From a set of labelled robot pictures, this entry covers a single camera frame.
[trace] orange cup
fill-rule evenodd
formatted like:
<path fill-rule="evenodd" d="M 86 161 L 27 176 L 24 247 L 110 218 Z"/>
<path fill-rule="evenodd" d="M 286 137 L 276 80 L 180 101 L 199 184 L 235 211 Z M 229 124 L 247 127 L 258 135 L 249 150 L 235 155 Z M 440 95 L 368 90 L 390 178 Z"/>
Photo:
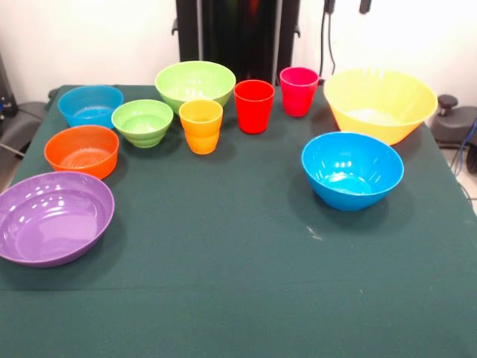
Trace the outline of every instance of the orange cup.
<path fill-rule="evenodd" d="M 119 138 L 100 125 L 81 125 L 54 135 L 45 145 L 45 159 L 54 170 L 107 177 L 118 161 Z"/>
<path fill-rule="evenodd" d="M 223 114 L 222 106 L 208 99 L 196 99 L 180 106 L 180 122 L 193 153 L 209 154 L 215 150 Z"/>

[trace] floor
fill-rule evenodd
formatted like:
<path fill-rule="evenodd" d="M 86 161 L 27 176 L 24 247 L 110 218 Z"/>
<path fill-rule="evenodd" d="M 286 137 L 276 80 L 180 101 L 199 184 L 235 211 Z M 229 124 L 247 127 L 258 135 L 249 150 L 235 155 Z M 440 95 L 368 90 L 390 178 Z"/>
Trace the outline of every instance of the floor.
<path fill-rule="evenodd" d="M 455 150 L 442 149 L 441 150 L 447 163 L 450 165 L 452 158 L 454 157 Z M 2 157 L 2 163 L 0 163 L 0 192 L 6 190 L 9 187 L 16 170 L 19 168 L 21 160 L 17 159 L 14 155 L 7 155 Z M 467 171 L 464 165 L 462 172 L 457 176 L 457 181 L 468 191 L 471 198 L 475 198 L 472 201 L 474 213 L 477 215 L 477 175 L 471 175 Z"/>

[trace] purple bowl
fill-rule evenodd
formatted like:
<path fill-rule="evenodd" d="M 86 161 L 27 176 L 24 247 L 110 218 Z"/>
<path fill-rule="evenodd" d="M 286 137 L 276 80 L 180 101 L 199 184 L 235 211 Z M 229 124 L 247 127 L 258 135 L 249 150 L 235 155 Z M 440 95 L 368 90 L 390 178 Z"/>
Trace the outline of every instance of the purple bowl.
<path fill-rule="evenodd" d="M 114 213 L 114 197 L 99 179 L 78 172 L 37 175 L 0 195 L 0 257 L 52 267 L 84 255 Z"/>

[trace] orange bowl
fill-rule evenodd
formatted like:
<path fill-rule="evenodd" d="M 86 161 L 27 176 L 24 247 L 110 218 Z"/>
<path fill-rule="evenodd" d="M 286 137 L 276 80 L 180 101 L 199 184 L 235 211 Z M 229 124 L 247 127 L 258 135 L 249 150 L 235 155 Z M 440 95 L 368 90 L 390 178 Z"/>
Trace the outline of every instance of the orange bowl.
<path fill-rule="evenodd" d="M 45 159 L 54 170 L 107 177 L 118 161 L 119 138 L 99 125 L 81 125 L 54 135 L 45 145 Z"/>

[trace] yellow bowl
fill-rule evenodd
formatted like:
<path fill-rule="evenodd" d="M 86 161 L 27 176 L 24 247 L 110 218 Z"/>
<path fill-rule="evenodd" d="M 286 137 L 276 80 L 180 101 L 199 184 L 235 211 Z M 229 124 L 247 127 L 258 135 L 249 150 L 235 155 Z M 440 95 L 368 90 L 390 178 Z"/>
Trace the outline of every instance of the yellow bowl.
<path fill-rule="evenodd" d="M 393 145 L 437 109 L 434 91 L 410 75 L 384 69 L 351 69 L 331 77 L 324 95 L 342 131 Z"/>

